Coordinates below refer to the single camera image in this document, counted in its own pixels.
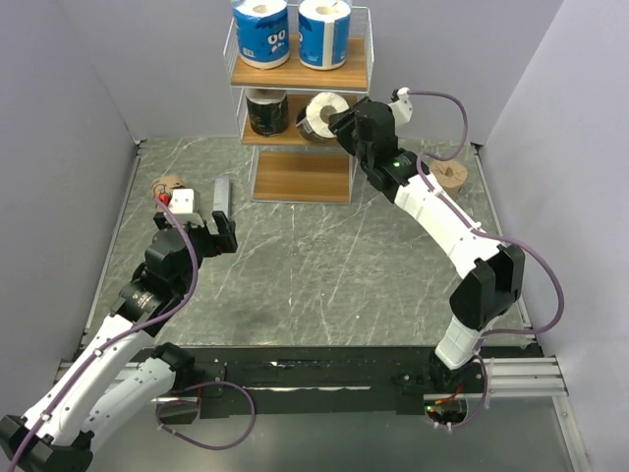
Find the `blue cartoon paper towel roll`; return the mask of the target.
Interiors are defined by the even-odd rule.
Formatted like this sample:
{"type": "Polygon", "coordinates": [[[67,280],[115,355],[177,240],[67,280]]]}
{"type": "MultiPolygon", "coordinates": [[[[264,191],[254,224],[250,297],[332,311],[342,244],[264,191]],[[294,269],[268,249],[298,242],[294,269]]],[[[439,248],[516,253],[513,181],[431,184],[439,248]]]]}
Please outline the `blue cartoon paper towel roll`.
{"type": "Polygon", "coordinates": [[[288,4],[286,1],[232,1],[241,59],[249,66],[268,70],[290,57],[288,4]]]}

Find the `blue-wrapped paper towel roll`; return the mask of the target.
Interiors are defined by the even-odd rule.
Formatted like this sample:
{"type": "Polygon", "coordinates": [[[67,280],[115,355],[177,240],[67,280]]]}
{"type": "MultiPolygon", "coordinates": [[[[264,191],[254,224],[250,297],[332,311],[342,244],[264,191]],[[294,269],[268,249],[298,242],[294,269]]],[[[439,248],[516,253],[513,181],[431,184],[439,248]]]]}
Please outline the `blue-wrapped paper towel roll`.
{"type": "Polygon", "coordinates": [[[351,15],[350,1],[306,0],[299,3],[299,56],[305,66],[328,71],[344,65],[351,15]]]}

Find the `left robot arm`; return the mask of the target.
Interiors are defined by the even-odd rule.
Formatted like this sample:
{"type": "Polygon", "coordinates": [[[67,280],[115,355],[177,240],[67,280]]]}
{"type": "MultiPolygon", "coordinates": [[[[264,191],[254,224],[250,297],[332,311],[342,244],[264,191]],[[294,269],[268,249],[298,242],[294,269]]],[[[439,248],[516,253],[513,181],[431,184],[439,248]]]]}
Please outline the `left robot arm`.
{"type": "Polygon", "coordinates": [[[195,359],[172,343],[155,347],[129,379],[113,382],[191,300],[203,260],[236,252],[235,221],[222,211],[212,217],[217,233],[199,216],[155,215],[158,230],[143,262],[91,343],[29,410],[2,419],[10,470],[85,471],[96,449],[144,403],[193,387],[195,359]]]}

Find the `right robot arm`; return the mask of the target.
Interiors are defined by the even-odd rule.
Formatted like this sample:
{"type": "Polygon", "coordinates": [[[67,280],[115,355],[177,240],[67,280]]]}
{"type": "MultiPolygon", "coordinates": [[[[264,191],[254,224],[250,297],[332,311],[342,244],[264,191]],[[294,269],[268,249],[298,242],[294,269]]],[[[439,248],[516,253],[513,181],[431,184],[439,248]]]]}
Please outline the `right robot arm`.
{"type": "Polygon", "coordinates": [[[464,380],[483,336],[520,298],[524,252],[492,239],[442,189],[428,165],[400,147],[390,105],[363,98],[331,115],[328,128],[358,159],[372,186],[425,229],[461,279],[449,298],[451,321],[425,373],[434,388],[451,391],[464,380]]]}

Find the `brown paper roll with drawing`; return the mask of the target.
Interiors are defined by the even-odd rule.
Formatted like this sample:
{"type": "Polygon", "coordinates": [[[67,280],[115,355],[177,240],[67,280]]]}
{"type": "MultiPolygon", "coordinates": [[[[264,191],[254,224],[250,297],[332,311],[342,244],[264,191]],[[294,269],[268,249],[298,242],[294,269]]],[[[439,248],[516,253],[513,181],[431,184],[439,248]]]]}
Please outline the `brown paper roll with drawing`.
{"type": "Polygon", "coordinates": [[[151,183],[153,197],[170,208],[191,205],[191,192],[186,191],[186,188],[184,180],[177,174],[159,177],[151,183]]]}

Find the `black-wrapped paper roll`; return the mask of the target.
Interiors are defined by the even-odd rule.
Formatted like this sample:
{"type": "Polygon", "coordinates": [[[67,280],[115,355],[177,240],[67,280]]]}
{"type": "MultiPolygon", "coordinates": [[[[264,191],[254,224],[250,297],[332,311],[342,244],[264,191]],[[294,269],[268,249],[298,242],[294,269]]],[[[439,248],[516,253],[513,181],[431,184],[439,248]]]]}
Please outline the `black-wrapped paper roll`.
{"type": "Polygon", "coordinates": [[[288,93],[284,89],[247,88],[249,121],[253,131],[269,137],[283,133],[289,126],[288,93]]]}
{"type": "Polygon", "coordinates": [[[335,135],[328,129],[329,117],[348,110],[348,101],[334,92],[320,92],[300,110],[296,118],[299,135],[311,143],[333,140],[335,135]]]}

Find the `brown paper roll with label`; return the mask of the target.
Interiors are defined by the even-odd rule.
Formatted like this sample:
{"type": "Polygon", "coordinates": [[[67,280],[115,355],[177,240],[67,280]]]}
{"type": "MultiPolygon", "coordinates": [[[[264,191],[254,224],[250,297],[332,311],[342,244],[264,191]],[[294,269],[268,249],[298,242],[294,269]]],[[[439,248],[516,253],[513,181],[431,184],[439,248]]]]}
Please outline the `brown paper roll with label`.
{"type": "Polygon", "coordinates": [[[467,168],[455,159],[448,161],[434,160],[429,166],[441,188],[450,198],[456,200],[468,179],[467,168]]]}

